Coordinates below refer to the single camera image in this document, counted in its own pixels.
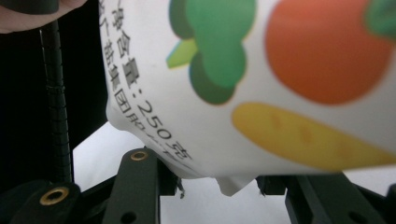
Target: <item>black plastic mount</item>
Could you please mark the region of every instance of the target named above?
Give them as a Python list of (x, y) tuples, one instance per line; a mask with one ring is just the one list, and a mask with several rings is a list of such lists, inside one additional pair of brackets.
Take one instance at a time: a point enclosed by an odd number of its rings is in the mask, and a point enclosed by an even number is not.
[[(177, 178), (154, 151), (127, 152), (117, 176), (84, 192), (73, 183), (34, 181), (0, 195), (0, 224), (159, 224), (160, 195), (175, 195)], [(284, 195), (292, 224), (396, 223), (396, 185), (387, 197), (343, 174), (259, 176), (263, 195)]]
[(396, 185), (387, 197), (352, 184), (344, 174), (259, 176), (263, 195), (283, 195), (292, 224), (396, 223)]
[(175, 195), (177, 183), (154, 151), (139, 148), (123, 156), (116, 177), (82, 193), (38, 180), (0, 195), (0, 224), (158, 224), (160, 195)]

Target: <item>food package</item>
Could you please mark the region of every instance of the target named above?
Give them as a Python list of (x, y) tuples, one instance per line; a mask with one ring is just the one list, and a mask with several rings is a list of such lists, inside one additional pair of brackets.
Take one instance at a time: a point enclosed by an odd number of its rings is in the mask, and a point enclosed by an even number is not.
[(99, 3), (108, 120), (180, 177), (396, 162), (392, 0)]

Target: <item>broccoli illustration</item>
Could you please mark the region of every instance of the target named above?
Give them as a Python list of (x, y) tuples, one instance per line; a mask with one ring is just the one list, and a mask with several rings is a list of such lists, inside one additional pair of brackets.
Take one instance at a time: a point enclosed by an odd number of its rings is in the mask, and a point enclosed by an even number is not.
[(396, 1), (371, 1), (365, 19), (368, 28), (373, 33), (396, 41)]
[(172, 0), (169, 19), (180, 37), (169, 68), (190, 63), (195, 92), (206, 102), (227, 102), (245, 74), (242, 41), (254, 21), (255, 0)]

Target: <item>orange tomato graphic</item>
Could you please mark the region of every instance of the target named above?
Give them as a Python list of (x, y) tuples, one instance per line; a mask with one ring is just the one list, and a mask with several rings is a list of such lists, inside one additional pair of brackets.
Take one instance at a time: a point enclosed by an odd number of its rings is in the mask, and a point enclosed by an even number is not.
[(368, 0), (284, 0), (272, 12), (264, 46), (288, 88), (325, 105), (354, 101), (384, 76), (392, 43), (369, 33)]

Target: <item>printed vegetable illustration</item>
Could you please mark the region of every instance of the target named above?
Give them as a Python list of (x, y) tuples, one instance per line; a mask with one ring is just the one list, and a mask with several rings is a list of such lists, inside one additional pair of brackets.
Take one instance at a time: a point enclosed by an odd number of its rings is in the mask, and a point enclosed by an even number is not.
[(210, 104), (228, 101), (245, 74), (242, 46), (254, 20), (254, 0), (173, 0), (169, 18), (181, 38), (169, 55), (174, 68), (191, 63), (191, 84)]
[(238, 106), (233, 125), (262, 149), (325, 171), (396, 162), (396, 157), (384, 149), (271, 105)]
[(371, 1), (366, 11), (366, 23), (371, 32), (396, 41), (396, 1)]
[[(348, 103), (372, 90), (388, 68), (393, 43), (372, 34), (364, 23), (370, 2), (369, 27), (381, 26), (375, 29), (394, 38), (396, 30), (389, 28), (396, 23), (392, 0), (280, 1), (264, 38), (277, 78), (325, 105)], [(382, 17), (374, 19), (379, 11)], [(386, 22), (378, 23), (381, 18)]]

